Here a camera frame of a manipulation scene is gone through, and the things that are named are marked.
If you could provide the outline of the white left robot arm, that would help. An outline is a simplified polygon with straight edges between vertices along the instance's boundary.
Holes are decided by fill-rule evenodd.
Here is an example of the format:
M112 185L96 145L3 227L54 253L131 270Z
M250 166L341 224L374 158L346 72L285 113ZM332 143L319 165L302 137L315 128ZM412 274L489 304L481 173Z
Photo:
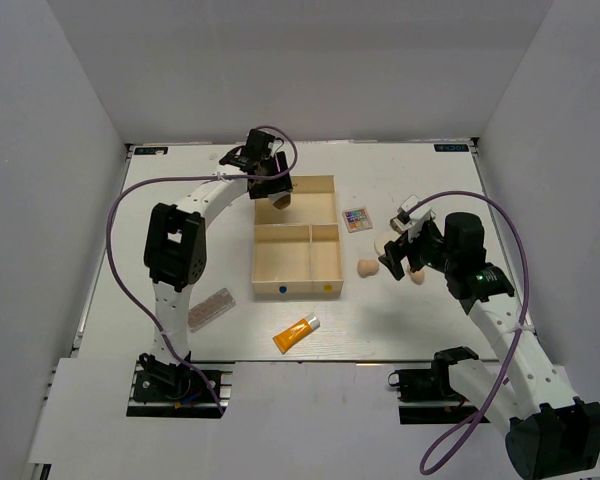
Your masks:
M191 374L178 365L190 359L189 301L207 262L207 228L245 194L264 198L278 210L291 204L291 176L273 178L287 169L286 155L274 151L276 141L228 153L219 162L218 178L203 182L174 204L157 204L151 212L144 264L153 284L160 325L154 330L150 354L167 364L158 373L156 384L168 398L182 398L191 387Z

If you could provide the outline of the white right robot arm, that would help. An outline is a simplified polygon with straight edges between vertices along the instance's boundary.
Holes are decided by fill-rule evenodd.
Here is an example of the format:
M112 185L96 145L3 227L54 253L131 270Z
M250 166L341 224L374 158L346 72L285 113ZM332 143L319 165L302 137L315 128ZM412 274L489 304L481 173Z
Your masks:
M501 361L507 384L468 347L435 353L429 369L399 374L406 401L464 398L486 409L503 435L509 460L523 479L545 479L591 470L600 453L600 404L585 402L563 380L533 330L521 325L522 305L505 273L486 259L480 218L446 216L437 227L431 212L400 213L391 222L399 237L384 246L380 262L395 279L430 267L479 328Z

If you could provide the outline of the colourful eyeshadow palette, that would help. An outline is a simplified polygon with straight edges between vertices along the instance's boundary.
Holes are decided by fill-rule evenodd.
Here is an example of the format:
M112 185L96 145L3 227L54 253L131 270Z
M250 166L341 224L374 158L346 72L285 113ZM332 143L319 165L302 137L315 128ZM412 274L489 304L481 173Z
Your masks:
M354 208L342 212L349 233L371 230L373 224L366 208Z

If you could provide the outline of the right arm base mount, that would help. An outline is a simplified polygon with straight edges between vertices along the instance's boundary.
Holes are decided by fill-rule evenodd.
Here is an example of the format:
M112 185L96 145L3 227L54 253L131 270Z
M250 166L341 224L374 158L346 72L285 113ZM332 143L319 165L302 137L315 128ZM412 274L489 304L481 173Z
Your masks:
M477 412L460 394L444 393L435 380L431 368L398 369L388 375L401 425L455 425Z

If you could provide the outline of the orange cream tube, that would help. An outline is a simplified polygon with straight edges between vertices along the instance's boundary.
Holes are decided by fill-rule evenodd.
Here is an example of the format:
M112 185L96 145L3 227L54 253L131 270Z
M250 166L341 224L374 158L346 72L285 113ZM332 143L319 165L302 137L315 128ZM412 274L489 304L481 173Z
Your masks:
M272 340L281 354L286 354L299 341L306 338L320 327L320 320L315 314L309 314L275 335Z

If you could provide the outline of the white gold sunscreen bottle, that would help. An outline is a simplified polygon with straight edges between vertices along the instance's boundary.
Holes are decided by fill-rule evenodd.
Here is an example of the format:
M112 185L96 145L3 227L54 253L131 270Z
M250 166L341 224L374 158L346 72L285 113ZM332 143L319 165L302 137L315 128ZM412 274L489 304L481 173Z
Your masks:
M269 195L268 201L273 208L277 210L284 210L291 204L291 195L289 193Z

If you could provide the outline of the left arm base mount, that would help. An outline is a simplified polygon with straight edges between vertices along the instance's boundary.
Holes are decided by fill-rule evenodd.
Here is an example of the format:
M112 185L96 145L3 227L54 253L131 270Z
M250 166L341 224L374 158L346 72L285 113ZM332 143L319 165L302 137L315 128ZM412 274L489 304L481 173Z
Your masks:
M228 407L229 372L203 369L207 382L183 365L141 354L135 364L126 416L130 418L220 419Z

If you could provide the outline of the round white powder puff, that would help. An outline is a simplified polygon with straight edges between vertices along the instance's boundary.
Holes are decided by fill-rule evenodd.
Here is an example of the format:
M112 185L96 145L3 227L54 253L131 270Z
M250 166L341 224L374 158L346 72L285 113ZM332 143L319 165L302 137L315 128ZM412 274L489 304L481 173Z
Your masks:
M395 241L399 238L399 234L395 231L384 231L374 239L374 250L377 256L385 253L385 245L390 241Z

